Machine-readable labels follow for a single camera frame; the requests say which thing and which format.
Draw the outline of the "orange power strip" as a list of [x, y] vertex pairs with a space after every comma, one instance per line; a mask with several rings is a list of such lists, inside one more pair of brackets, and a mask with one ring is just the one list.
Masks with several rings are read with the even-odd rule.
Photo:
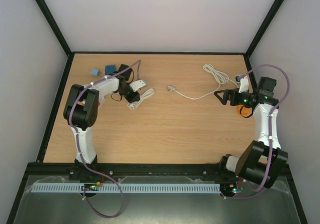
[[237, 113], [240, 115], [240, 116], [244, 116], [244, 117], [247, 117], [251, 114], [252, 110], [250, 108], [246, 108], [244, 107], [243, 105], [238, 105], [237, 107]]

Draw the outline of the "dark blue cube socket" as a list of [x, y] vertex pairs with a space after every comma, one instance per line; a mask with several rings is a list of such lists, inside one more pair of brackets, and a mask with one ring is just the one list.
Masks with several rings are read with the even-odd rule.
[[112, 75], [117, 71], [117, 67], [114, 64], [106, 65], [104, 68], [105, 75]]

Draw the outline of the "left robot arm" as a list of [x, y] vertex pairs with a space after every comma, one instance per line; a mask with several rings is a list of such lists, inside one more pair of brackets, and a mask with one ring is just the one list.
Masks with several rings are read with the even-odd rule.
[[129, 82], [132, 72], [131, 66], [122, 64], [117, 71], [108, 73], [88, 85], [74, 84], [71, 86], [63, 117], [67, 120], [74, 135], [75, 159], [83, 165], [90, 165], [97, 161], [93, 125], [106, 96], [119, 94], [130, 104], [140, 101], [138, 90], [146, 87], [147, 83], [140, 78]]

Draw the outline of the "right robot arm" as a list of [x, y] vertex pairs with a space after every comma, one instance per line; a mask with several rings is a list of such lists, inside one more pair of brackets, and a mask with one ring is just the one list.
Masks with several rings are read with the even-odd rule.
[[281, 150], [277, 135], [279, 100], [274, 98], [275, 79], [262, 77], [257, 88], [249, 92], [248, 78], [238, 79], [240, 87], [215, 91], [221, 104], [251, 109], [255, 120], [254, 140], [240, 157], [230, 154], [223, 156], [218, 167], [218, 175], [229, 180], [234, 175], [271, 188], [288, 161], [287, 152]]

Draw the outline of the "light blue usb charger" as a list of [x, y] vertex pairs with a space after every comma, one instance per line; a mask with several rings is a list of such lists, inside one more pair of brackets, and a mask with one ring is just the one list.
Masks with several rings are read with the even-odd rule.
[[91, 71], [90, 71], [90, 74], [91, 76], [94, 76], [94, 77], [98, 77], [100, 75], [101, 71], [100, 69], [98, 68], [93, 68]]

